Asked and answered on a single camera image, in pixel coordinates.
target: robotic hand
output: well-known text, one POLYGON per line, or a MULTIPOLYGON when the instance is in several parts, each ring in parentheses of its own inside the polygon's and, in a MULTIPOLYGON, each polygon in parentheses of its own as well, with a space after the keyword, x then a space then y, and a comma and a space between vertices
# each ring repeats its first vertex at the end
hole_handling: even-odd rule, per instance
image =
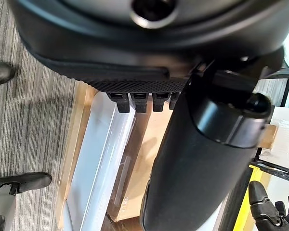
POLYGON ((274 206, 260 182, 250 182, 249 198, 250 210, 259 231, 289 231, 289 214, 286 215, 284 203, 277 201, 274 206))

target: gray carpet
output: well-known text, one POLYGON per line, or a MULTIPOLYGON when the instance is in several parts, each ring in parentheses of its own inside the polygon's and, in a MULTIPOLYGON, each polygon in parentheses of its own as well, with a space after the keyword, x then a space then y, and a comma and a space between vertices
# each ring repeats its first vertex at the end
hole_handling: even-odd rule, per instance
POLYGON ((0 0, 0 60, 17 68, 0 86, 0 176, 45 171, 52 184, 17 196, 13 231, 53 231, 75 81, 38 63, 22 46, 13 15, 0 0))

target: black shoe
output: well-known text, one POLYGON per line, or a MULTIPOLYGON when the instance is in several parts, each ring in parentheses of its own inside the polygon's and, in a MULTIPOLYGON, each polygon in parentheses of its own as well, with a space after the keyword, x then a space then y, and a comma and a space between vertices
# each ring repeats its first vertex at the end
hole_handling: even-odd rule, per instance
POLYGON ((50 185, 51 182, 51 175, 45 172, 31 172, 18 176, 0 177, 0 187, 5 184, 14 184, 17 186, 13 194, 41 189, 50 185))
POLYGON ((14 77, 14 74, 15 72, 9 64, 0 62, 0 84, 11 80, 14 77))

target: black cylinder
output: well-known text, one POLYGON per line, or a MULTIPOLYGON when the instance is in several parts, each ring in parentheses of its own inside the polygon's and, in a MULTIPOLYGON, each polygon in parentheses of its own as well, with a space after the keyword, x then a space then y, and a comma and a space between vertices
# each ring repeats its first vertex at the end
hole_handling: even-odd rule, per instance
MULTIPOLYGON (((197 110, 191 110, 187 97, 181 94, 155 159, 142 209, 145 231, 197 230, 226 197, 256 152, 256 145, 238 148, 205 136, 194 122, 197 110)), ((201 108, 201 102, 196 101, 196 107, 201 108)), ((224 116, 219 118, 221 127, 228 118, 227 113, 224 116)), ((255 134, 258 140, 261 131, 255 134)))

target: yellow bar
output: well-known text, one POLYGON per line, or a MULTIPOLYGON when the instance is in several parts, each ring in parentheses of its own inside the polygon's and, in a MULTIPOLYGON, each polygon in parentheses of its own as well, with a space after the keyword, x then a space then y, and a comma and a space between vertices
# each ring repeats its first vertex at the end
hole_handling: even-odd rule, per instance
MULTIPOLYGON (((250 182, 253 180, 260 181, 263 172, 258 167, 252 165, 250 165, 250 168, 253 168, 253 172, 250 177, 250 182)), ((249 191, 247 188, 233 231, 243 231, 249 212, 250 212, 250 202, 249 202, 249 191)))

